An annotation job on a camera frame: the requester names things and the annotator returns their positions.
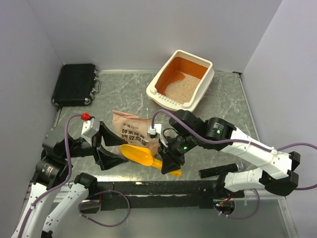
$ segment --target yellow scoop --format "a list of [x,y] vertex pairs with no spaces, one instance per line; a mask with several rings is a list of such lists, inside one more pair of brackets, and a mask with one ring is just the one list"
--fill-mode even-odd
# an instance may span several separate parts
[[[134,162],[137,162],[144,166],[152,166],[159,170],[162,169],[162,161],[153,157],[151,150],[148,148],[143,148],[134,145],[122,145],[121,153]],[[176,177],[180,177],[182,175],[181,170],[175,170],[169,172],[169,174],[174,175]]]

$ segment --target white wall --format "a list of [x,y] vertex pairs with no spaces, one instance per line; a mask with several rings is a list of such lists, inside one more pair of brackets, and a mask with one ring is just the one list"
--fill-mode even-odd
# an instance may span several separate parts
[[41,158],[61,67],[26,0],[0,1],[0,237],[11,237]]
[[64,63],[161,68],[182,49],[243,72],[281,0],[28,0]]
[[[284,0],[243,73],[261,140],[317,145],[317,2]],[[296,147],[299,186],[317,182],[317,151]],[[288,197],[300,238],[317,237],[317,189]]]

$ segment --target red cap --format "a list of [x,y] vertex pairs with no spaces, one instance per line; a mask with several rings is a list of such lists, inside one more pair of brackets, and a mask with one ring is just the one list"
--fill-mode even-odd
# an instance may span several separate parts
[[81,116],[82,120],[90,120],[91,116],[88,113],[83,113],[83,115]]

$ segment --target cat litter box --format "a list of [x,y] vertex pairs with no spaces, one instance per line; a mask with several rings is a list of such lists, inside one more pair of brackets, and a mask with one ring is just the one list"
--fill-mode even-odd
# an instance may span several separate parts
[[193,111],[214,76],[212,63],[177,50],[147,87],[147,95],[170,111]]

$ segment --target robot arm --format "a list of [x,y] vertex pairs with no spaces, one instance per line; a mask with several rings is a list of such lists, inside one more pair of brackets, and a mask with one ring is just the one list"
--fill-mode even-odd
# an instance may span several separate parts
[[[97,121],[88,114],[83,114],[82,119],[86,121],[83,124],[83,138],[73,139],[68,135],[71,157],[94,156],[96,164],[101,167],[101,170],[108,170],[128,162],[123,156],[113,154],[101,145],[102,138],[106,146],[126,144],[125,140],[113,134],[102,121]],[[69,210],[77,208],[88,194],[96,192],[97,179],[87,174],[80,174],[76,177],[75,185],[68,195],[51,214],[49,214],[51,206],[60,188],[46,194],[32,210],[29,210],[38,197],[46,193],[47,190],[65,182],[68,175],[68,163],[65,161],[64,129],[56,127],[50,130],[42,147],[41,160],[37,163],[32,177],[30,198],[12,238],[57,237],[60,224],[66,219]]]
[[46,217],[42,237],[56,238],[62,225],[67,223],[71,211],[78,209],[79,204],[97,192],[97,178],[85,173],[81,173],[75,179],[74,185],[68,194]]
[[194,147],[200,146],[205,149],[214,149],[238,156],[258,167],[256,170],[240,173],[223,171],[224,173],[218,179],[218,188],[222,187],[231,192],[248,188],[265,188],[271,193],[286,196],[297,187],[298,175],[294,173],[300,163],[300,155],[297,152],[284,153],[276,151],[274,148],[252,139],[233,124],[220,118],[202,121],[191,112],[184,110],[178,110],[175,116],[207,140],[238,139],[249,141],[249,144],[242,142],[206,143],[193,136],[171,118],[169,124],[178,133],[174,138],[165,137],[159,124],[155,124],[155,130],[150,127],[148,129],[150,137],[160,137],[158,152],[163,162],[162,174],[180,169],[185,163],[184,154]]

